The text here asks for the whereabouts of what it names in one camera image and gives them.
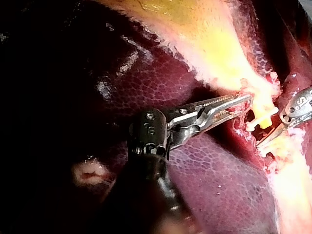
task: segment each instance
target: white fibrous tissue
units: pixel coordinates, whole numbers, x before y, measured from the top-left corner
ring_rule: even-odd
[[[72,167],[74,183],[77,186],[97,185],[110,183],[112,174],[107,166],[103,165],[95,157],[77,163]]]

